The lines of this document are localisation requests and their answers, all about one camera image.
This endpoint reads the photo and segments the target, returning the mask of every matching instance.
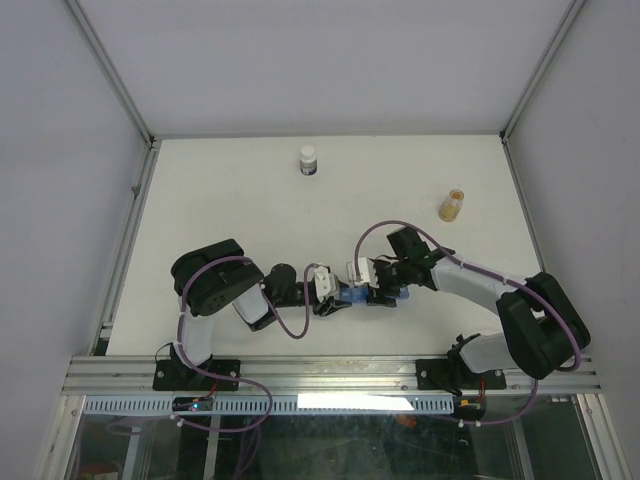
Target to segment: medicine bottle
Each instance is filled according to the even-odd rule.
[[[461,190],[451,190],[440,206],[440,218],[445,222],[453,222],[460,213],[463,200],[464,193]]]
[[[313,175],[318,171],[318,155],[310,146],[300,149],[300,171],[303,175]]]

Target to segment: glass panel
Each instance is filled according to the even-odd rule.
[[[477,399],[469,399],[473,405]],[[485,419],[526,398],[488,397]],[[185,480],[597,479],[578,409],[541,396],[521,420],[465,426],[424,415],[272,415],[245,434],[169,418],[84,416],[68,478]],[[238,428],[255,417],[190,416]]]

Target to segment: white wall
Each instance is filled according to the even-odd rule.
[[[494,134],[569,0],[81,4],[155,134]]]
[[[28,479],[144,150],[62,2],[3,2],[0,65],[0,476]]]
[[[591,0],[513,137],[549,270],[640,476],[640,4]]]

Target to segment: amber vial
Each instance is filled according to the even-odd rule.
[[[458,213],[460,213],[463,200],[464,193],[462,193],[462,190],[451,190],[440,206],[440,211],[438,212],[440,218],[445,222],[453,222]]]

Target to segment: blue object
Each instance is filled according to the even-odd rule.
[[[367,287],[345,287],[340,289],[340,300],[343,302],[350,302],[353,304],[356,303],[367,303]],[[409,298],[409,288],[404,287],[400,291],[400,295],[397,297],[398,300],[406,300]]]

